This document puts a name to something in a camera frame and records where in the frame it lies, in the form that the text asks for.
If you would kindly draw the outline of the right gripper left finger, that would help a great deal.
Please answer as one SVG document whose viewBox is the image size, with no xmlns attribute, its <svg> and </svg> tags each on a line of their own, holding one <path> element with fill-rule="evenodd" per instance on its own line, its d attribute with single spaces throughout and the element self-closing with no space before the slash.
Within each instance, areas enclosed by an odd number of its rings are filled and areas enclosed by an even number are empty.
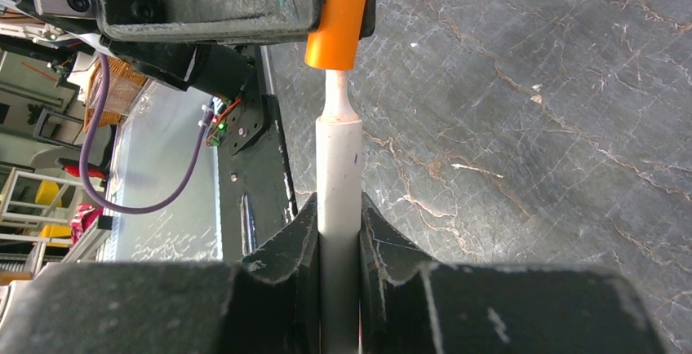
<svg viewBox="0 0 692 354">
<path fill-rule="evenodd" d="M 316 353 L 317 200 L 236 263 L 59 263 L 12 301 L 4 353 Z"/>
</svg>

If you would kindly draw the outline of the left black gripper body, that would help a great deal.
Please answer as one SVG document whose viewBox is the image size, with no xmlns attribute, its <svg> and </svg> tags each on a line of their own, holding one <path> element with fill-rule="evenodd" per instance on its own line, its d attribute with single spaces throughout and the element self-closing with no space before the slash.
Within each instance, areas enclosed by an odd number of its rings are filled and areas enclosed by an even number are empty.
<svg viewBox="0 0 692 354">
<path fill-rule="evenodd" d="M 303 42 L 325 0 L 95 0 L 100 31 L 122 42 Z"/>
</svg>

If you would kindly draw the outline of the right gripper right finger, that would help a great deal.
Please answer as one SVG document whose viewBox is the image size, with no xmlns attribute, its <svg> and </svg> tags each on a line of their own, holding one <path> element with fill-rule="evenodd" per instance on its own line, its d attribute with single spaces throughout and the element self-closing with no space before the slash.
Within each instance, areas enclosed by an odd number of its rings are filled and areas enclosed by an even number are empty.
<svg viewBox="0 0 692 354">
<path fill-rule="evenodd" d="M 366 353 L 661 353 L 633 286 L 584 264 L 443 263 L 362 198 Z"/>
</svg>

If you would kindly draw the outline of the orange pen cap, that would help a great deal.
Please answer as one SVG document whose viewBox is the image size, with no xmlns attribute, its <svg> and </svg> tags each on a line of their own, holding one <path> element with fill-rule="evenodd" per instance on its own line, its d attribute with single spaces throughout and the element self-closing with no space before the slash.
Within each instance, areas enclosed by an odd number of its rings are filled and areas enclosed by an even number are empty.
<svg viewBox="0 0 692 354">
<path fill-rule="evenodd" d="M 317 31 L 308 35 L 304 56 L 315 69 L 353 69 L 366 0 L 326 0 Z"/>
</svg>

